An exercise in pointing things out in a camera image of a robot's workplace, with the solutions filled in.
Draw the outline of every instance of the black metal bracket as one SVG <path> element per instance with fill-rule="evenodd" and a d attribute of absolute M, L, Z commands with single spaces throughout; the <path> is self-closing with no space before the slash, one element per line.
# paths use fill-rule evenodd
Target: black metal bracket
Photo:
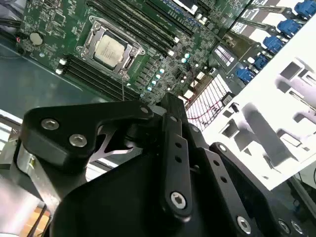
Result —
<path fill-rule="evenodd" d="M 297 218 L 277 200 L 244 164 L 222 143 L 214 143 L 210 150 L 218 154 L 230 173 L 247 213 L 251 213 L 265 236 L 295 236 L 306 234 Z"/>
<path fill-rule="evenodd" d="M 57 208 L 52 237 L 103 236 L 95 227 L 101 225 L 111 237 L 305 237 L 296 218 L 226 146 L 209 147 L 187 122 L 183 103 L 174 101 L 167 94 L 160 115 L 139 101 L 25 115 L 17 164 L 48 208 Z M 49 126 L 47 119 L 53 119 Z M 74 134 L 86 142 L 73 143 Z M 98 135 L 105 135 L 101 144 Z M 133 147 L 143 153 L 85 182 L 89 161 Z"/>
<path fill-rule="evenodd" d="M 162 118 L 161 197 L 163 210 L 180 222 L 188 222 L 192 212 L 190 165 L 182 122 L 166 113 Z"/>
<path fill-rule="evenodd" d="M 29 153 L 64 172 L 73 173 L 83 170 L 95 152 L 101 126 L 113 123 L 126 127 L 133 122 L 148 121 L 153 116 L 153 112 L 139 101 L 36 108 L 25 114 L 20 139 Z M 58 128 L 45 129 L 42 124 L 45 119 L 56 121 Z M 84 147 L 70 143 L 74 134 L 85 138 Z"/>

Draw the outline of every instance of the metal frame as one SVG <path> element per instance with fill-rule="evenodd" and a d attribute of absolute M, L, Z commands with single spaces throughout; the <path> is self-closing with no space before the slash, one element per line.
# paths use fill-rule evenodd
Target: metal frame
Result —
<path fill-rule="evenodd" d="M 166 94 L 162 115 L 140 101 L 37 108 L 25 115 L 14 157 L 53 213 L 52 237 L 100 236 L 104 230 L 95 228 L 100 225 L 111 237 L 191 237 L 197 232 L 202 237 L 307 236 L 227 146 L 206 144 L 179 104 L 180 99 Z M 78 116 L 87 111 L 89 116 Z M 60 126 L 47 129 L 43 121 L 53 116 Z M 118 129 L 106 151 L 128 146 L 143 152 L 85 183 L 83 174 L 101 127 Z M 84 146 L 71 140 L 72 133 L 87 141 Z M 216 218 L 210 218 L 210 209 Z M 215 228 L 223 223 L 225 228 Z"/>
<path fill-rule="evenodd" d="M 314 80 L 308 80 L 307 83 L 303 75 L 307 70 L 309 75 L 315 78 L 315 24 L 314 16 L 203 132 L 209 144 L 214 139 L 230 143 L 230 148 L 238 153 L 240 160 L 270 190 L 316 161 L 316 147 L 306 144 L 308 138 L 314 137 L 316 124 L 311 109 L 316 106 L 315 84 Z M 300 70 L 292 73 L 291 63 L 295 63 Z M 301 99 L 294 98 L 290 94 L 292 91 L 301 95 Z M 239 113 L 230 108 L 232 104 L 237 105 Z M 251 118 L 254 113 L 265 121 L 266 129 L 258 130 L 260 124 L 256 124 Z M 303 129 L 303 123 L 300 123 L 303 121 L 295 120 L 298 114 L 302 114 L 306 118 L 304 121 L 311 127 Z M 232 119 L 237 124 L 237 132 L 229 139 L 222 133 Z M 291 145 L 279 137 L 280 130 L 286 130 L 303 145 Z M 257 153 L 249 158 L 245 151 L 249 153 L 248 148 L 251 147 L 257 147 Z"/>

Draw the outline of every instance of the white plastic part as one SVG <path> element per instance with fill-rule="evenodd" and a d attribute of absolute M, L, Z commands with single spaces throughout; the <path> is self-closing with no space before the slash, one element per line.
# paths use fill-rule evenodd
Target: white plastic part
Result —
<path fill-rule="evenodd" d="M 270 190 L 316 161 L 315 25 L 316 16 L 203 131 Z"/>

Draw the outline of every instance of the capacitor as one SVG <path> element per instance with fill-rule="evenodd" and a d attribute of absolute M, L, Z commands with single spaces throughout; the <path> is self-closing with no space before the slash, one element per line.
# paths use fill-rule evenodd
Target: capacitor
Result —
<path fill-rule="evenodd" d="M 29 37 L 34 46 L 40 46 L 44 43 L 44 36 L 38 32 L 30 33 Z"/>
<path fill-rule="evenodd" d="M 199 19 L 201 19 L 201 18 L 202 18 L 202 14 L 199 13 L 199 14 L 196 16 L 196 19 L 199 20 Z"/>
<path fill-rule="evenodd" d="M 207 22 L 207 18 L 206 18 L 206 17 L 203 17 L 203 18 L 202 18 L 202 22 L 206 23 L 206 22 Z"/>

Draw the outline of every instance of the black cable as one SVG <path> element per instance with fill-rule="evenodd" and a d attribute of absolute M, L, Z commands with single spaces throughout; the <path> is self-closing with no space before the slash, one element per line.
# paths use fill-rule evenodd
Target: black cable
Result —
<path fill-rule="evenodd" d="M 314 178 L 314 183 L 316 184 L 315 174 L 316 174 L 316 168 L 315 168 L 315 170 L 314 170 L 314 176 L 313 176 L 313 178 Z"/>
<path fill-rule="evenodd" d="M 8 3 L 3 3 L 2 1 L 0 1 L 0 5 L 2 5 L 3 7 L 7 8 L 8 10 L 10 10 L 18 18 L 20 18 L 20 19 L 23 18 L 23 14 L 20 11 L 18 11 L 15 7 L 9 5 Z"/>
<path fill-rule="evenodd" d="M 21 25 L 14 24 L 14 23 L 8 23 L 8 22 L 0 22 L 1 26 L 7 26 L 12 28 L 20 28 Z"/>
<path fill-rule="evenodd" d="M 0 3 L 4 3 L 4 4 L 12 4 L 12 3 L 15 3 L 17 0 L 0 0 Z"/>
<path fill-rule="evenodd" d="M 32 226 L 30 232 L 28 233 L 27 237 L 34 237 L 35 231 L 40 223 L 41 218 L 43 217 L 44 213 L 46 212 L 47 206 L 44 205 L 43 209 L 41 210 L 39 217 L 35 221 L 34 225 Z"/>
<path fill-rule="evenodd" d="M 7 19 L 7 18 L 3 18 L 3 17 L 0 17 L 0 22 L 4 22 L 4 23 L 7 22 L 7 23 L 12 23 L 12 24 L 21 24 L 21 21 Z"/>
<path fill-rule="evenodd" d="M 0 59 L 18 59 L 18 58 L 22 58 L 25 54 L 26 51 L 23 48 L 20 48 L 20 50 L 23 50 L 23 52 L 18 52 L 20 53 L 20 55 L 18 56 L 5 56 L 5 55 L 0 55 Z"/>
<path fill-rule="evenodd" d="M 301 176 L 301 172 L 298 172 L 298 175 L 300 176 L 301 182 L 303 182 L 302 176 Z"/>

